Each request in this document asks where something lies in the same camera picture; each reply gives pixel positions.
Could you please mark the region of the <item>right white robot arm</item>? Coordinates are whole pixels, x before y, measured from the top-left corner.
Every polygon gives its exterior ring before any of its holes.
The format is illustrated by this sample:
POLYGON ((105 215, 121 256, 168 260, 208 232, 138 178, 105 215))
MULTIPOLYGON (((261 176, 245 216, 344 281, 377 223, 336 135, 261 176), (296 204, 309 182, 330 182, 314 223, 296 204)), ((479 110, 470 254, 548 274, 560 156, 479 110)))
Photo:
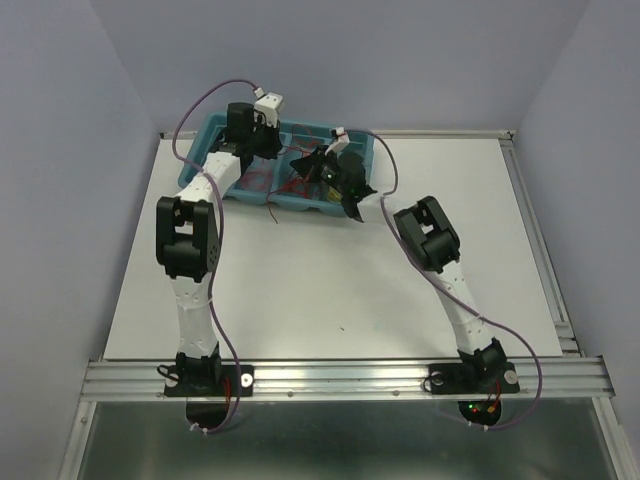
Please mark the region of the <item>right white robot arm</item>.
POLYGON ((387 223, 412 266, 426 275, 439 296, 463 362, 461 381, 472 390, 491 384, 506 354, 476 311, 460 262, 460 238, 437 199, 426 196, 392 214, 384 203, 390 195, 369 185, 364 159, 354 152, 318 147, 290 166, 303 180, 335 190, 349 218, 387 223))

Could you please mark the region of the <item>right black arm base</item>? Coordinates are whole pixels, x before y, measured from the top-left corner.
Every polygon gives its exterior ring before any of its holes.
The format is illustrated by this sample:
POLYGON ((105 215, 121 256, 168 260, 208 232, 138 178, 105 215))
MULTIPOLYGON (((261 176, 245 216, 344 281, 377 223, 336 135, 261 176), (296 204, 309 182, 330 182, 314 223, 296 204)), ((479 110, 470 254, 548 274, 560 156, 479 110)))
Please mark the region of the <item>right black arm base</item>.
POLYGON ((471 395, 471 400, 458 401, 462 417, 472 425, 496 427, 502 414, 502 395, 520 392, 515 365, 496 338, 484 349, 472 354, 460 351, 459 356, 459 363, 429 364, 422 390, 436 396, 471 395))

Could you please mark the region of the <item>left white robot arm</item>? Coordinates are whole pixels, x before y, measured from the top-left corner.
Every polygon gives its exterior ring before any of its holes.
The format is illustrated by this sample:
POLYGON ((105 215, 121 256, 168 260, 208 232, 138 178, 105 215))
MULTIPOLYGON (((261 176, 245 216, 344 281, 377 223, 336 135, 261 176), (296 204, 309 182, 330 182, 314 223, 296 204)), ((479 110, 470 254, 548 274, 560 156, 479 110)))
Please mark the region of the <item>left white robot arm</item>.
POLYGON ((179 346, 167 375, 188 375, 199 393, 215 392, 222 382, 219 341, 210 312, 211 281, 217 269, 223 222, 221 199, 256 156, 275 159, 282 149, 283 97, 269 93, 254 103, 233 102, 226 126, 215 137, 192 180, 156 206, 156 259, 170 278, 178 311, 179 346))

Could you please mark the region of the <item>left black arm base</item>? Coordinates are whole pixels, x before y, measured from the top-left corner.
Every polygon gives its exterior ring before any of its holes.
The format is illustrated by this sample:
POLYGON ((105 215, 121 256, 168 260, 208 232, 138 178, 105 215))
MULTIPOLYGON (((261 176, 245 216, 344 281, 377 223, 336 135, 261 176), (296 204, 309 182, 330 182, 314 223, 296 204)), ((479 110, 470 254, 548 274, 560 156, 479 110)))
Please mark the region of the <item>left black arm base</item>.
POLYGON ((163 395, 186 399, 185 417, 192 430, 205 435, 230 426, 240 400, 253 395, 255 368, 250 364, 223 364, 219 357, 190 359, 183 354, 174 364, 161 364, 163 395))

